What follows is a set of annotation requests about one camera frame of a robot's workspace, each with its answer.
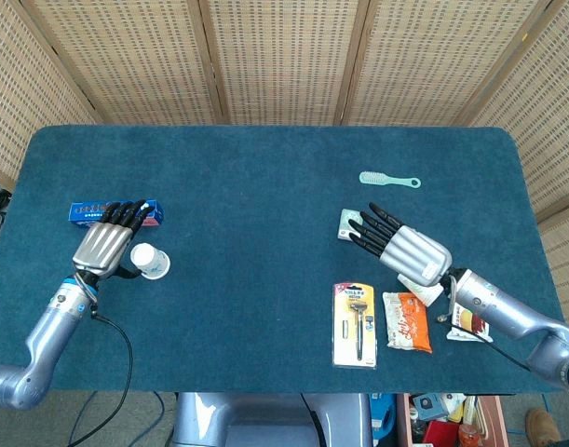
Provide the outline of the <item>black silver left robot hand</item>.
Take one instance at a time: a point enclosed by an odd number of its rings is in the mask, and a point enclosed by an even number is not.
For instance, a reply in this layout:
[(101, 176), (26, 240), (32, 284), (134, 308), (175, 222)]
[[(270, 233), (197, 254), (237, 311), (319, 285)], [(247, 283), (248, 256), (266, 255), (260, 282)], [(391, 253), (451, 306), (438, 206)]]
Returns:
[(75, 279), (96, 287), (99, 281), (112, 276), (124, 279), (140, 276), (140, 269), (129, 270), (120, 263), (131, 240), (155, 209), (145, 200), (108, 204), (101, 218), (89, 227), (73, 256)]

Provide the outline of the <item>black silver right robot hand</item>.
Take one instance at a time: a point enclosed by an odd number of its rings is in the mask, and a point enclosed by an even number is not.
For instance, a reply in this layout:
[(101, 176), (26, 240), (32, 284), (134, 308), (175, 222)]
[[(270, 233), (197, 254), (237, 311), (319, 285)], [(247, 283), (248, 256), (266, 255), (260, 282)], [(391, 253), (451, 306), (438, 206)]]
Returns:
[(420, 286), (432, 287), (449, 276), (453, 258), (445, 247), (376, 204), (369, 208), (373, 215), (361, 211), (361, 222), (347, 219), (352, 242)]

